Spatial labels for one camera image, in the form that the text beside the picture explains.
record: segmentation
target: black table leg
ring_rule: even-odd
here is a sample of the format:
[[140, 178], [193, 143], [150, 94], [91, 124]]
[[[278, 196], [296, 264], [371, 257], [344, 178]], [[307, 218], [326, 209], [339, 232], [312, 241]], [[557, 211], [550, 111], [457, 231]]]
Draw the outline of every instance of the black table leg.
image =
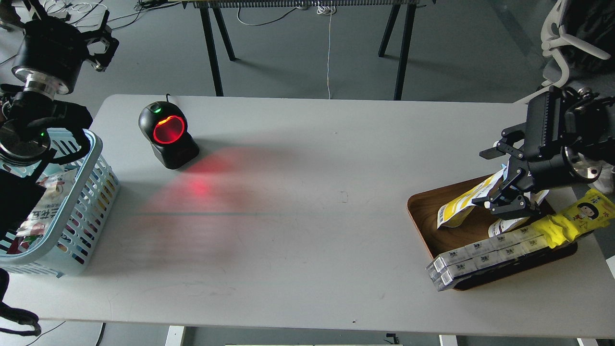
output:
[[209, 9], [201, 7], [199, 10], [200, 20], [203, 23], [203, 33], [205, 34], [205, 44], [207, 45], [207, 55], [209, 55], [209, 64], [212, 67], [213, 88], [216, 90], [216, 96], [224, 96], [222, 80], [220, 80], [218, 57], [216, 56], [216, 46], [213, 42], [212, 22], [209, 19]]
[[226, 47], [226, 53], [229, 55], [229, 60], [233, 62], [237, 60], [237, 58], [235, 57], [235, 52], [232, 51], [231, 39], [229, 39], [229, 33], [226, 31], [226, 25], [224, 24], [222, 11], [220, 11], [219, 8], [212, 10], [214, 17], [216, 17], [216, 22], [218, 23], [220, 34], [222, 34], [222, 41], [224, 42], [224, 46]]
[[416, 4], [409, 4], [406, 11], [406, 22], [403, 24], [402, 52], [400, 53], [399, 67], [397, 68], [397, 82], [395, 83], [393, 100], [402, 99], [403, 80], [406, 78], [406, 65], [408, 64], [412, 27], [415, 24], [415, 12]]
[[383, 40], [380, 43], [380, 49], [378, 49], [378, 56], [383, 57], [386, 51], [386, 46], [389, 44], [389, 39], [391, 38], [391, 32], [393, 31], [393, 26], [395, 26], [395, 20], [397, 19], [397, 15], [399, 14], [399, 7], [401, 5], [393, 5], [391, 7], [391, 14], [389, 15], [389, 21], [386, 23], [386, 28], [384, 29]]

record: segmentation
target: barcode scanner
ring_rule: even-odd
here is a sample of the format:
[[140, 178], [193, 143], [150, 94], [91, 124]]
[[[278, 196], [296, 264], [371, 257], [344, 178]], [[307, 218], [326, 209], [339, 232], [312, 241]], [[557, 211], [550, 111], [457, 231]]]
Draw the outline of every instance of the barcode scanner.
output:
[[147, 105], [139, 116], [139, 128], [168, 169], [178, 169], [199, 154], [199, 146], [188, 133], [186, 116], [173, 103]]

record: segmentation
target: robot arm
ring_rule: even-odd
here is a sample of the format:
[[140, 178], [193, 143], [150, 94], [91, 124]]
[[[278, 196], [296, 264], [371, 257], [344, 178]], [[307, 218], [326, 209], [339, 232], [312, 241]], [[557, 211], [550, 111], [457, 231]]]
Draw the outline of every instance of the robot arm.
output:
[[496, 191], [472, 202], [488, 202], [493, 215], [516, 219], [540, 214], [527, 193], [596, 181], [601, 161], [615, 163], [615, 115], [607, 110], [613, 103], [588, 88], [552, 87], [533, 98], [526, 122], [502, 130], [502, 139], [480, 152], [485, 159], [509, 154], [509, 173]]
[[[0, 169], [2, 197], [13, 199], [0, 208], [0, 233], [19, 227], [41, 199], [45, 189], [36, 182], [49, 163], [70, 163], [89, 152], [90, 142], [83, 131], [92, 123], [87, 108], [54, 100], [54, 97], [74, 90], [84, 61], [90, 62], [97, 71], [104, 71], [119, 44], [117, 39], [111, 37], [111, 28], [106, 24], [108, 11], [98, 29], [81, 33], [70, 24], [48, 16], [38, 0], [23, 2], [33, 19], [23, 26], [24, 38], [12, 72], [24, 85], [0, 85], [0, 164], [37, 166], [26, 177]], [[95, 42], [105, 45], [103, 53], [90, 54], [87, 46]], [[57, 153], [51, 147], [47, 133], [51, 127], [69, 130], [79, 149], [55, 157]], [[40, 335], [41, 328], [35, 314], [2, 303], [7, 285], [8, 274], [0, 269], [0, 316], [33, 326], [34, 330], [0, 328], [0, 331], [24, 336]]]

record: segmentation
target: red scanner light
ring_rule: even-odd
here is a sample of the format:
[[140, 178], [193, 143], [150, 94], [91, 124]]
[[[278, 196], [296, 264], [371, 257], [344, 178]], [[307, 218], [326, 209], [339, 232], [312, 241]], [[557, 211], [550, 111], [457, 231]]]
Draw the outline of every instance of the red scanner light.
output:
[[186, 130], [186, 122], [177, 115], [160, 120], [154, 127], [154, 140], [159, 144], [171, 144], [180, 139]]

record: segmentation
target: stacked boxes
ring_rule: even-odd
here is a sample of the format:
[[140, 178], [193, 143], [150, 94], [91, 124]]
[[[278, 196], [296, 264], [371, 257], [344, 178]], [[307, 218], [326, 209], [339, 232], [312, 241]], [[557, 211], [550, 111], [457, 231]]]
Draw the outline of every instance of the stacked boxes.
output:
[[444, 291], [472, 275], [509, 264], [545, 247], [549, 245], [544, 236], [531, 226], [524, 227], [444, 252], [426, 269], [436, 289]]

